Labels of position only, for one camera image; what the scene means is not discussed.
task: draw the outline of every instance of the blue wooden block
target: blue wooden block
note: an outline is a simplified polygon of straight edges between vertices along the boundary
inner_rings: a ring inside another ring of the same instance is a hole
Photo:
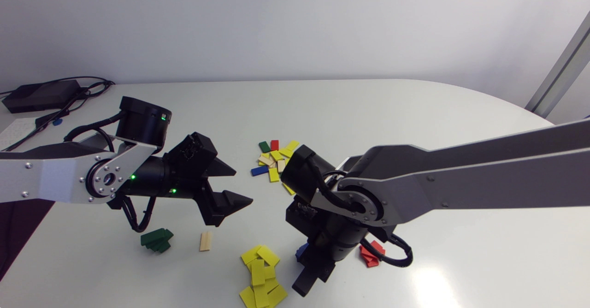
[[[268,173],[268,167],[266,165],[255,167],[250,170],[252,172],[252,176],[259,176],[260,174]]]

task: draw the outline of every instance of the white wall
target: white wall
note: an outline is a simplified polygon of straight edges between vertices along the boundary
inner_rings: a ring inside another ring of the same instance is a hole
[[[524,106],[590,0],[0,0],[0,87],[407,77]]]

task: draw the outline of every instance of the yellow wooden block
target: yellow wooden block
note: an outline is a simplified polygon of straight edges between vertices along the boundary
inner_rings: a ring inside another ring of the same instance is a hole
[[[270,304],[268,301],[268,292],[264,285],[254,287],[254,301],[256,301],[256,308],[267,307]]]
[[[254,260],[252,264],[252,286],[264,285],[264,261]]]
[[[274,161],[272,159],[264,157],[263,155],[260,156],[259,161],[263,162],[265,165],[268,165],[268,166],[271,166],[274,163]]]
[[[264,267],[264,278],[271,279],[276,276],[277,275],[274,273],[274,267]]]
[[[275,167],[268,169],[268,177],[270,177],[270,182],[277,182],[279,180],[278,171]]]
[[[254,291],[251,287],[246,287],[240,292],[240,298],[244,302],[246,308],[256,308],[256,300],[254,299]]]
[[[285,183],[283,183],[283,187],[285,187],[285,189],[287,189],[287,192],[289,192],[289,195],[295,194],[295,191],[293,189],[291,189],[289,186],[287,186]]]
[[[287,291],[279,285],[275,289],[273,289],[270,293],[268,293],[268,302],[270,303],[270,308],[275,308],[279,302],[283,301],[287,297]]]
[[[293,152],[287,148],[278,149],[278,152],[285,157],[291,158],[293,157]]]
[[[277,286],[278,280],[276,278],[267,279],[264,283],[264,289],[266,290],[266,293],[270,293],[270,291],[275,289]]]
[[[287,146],[285,148],[294,152],[295,148],[297,148],[298,145],[299,145],[299,142],[292,140],[291,142],[289,142],[289,144],[287,144]]]
[[[285,170],[285,159],[281,159],[277,161],[277,171],[278,173],[283,173]]]
[[[246,253],[242,254],[242,256],[240,256],[240,257],[242,257],[242,261],[244,262],[244,264],[248,264],[248,263],[256,260],[256,258],[258,258],[258,255],[256,254],[256,252],[260,249],[260,247],[262,247],[262,246],[257,245],[253,249],[250,249]]]
[[[283,159],[282,155],[280,152],[274,150],[273,152],[270,152],[270,155],[272,156],[272,158],[274,158],[274,160],[279,161],[281,159]]]
[[[256,253],[272,267],[276,266],[276,264],[281,260],[278,256],[276,256],[276,254],[272,252],[272,250],[269,249],[269,247],[266,247],[266,245],[260,247]]]

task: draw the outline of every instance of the metal frame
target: metal frame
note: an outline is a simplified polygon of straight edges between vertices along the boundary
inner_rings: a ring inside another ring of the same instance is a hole
[[[590,12],[525,107],[546,118],[590,61]]]

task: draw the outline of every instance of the stack of yellow blocks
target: stack of yellow blocks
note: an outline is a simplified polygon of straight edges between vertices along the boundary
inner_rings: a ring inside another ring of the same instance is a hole
[[[240,292],[246,308],[274,308],[287,297],[287,291],[278,283],[274,272],[280,258],[272,250],[257,245],[242,254],[242,261],[252,276],[252,286]]]

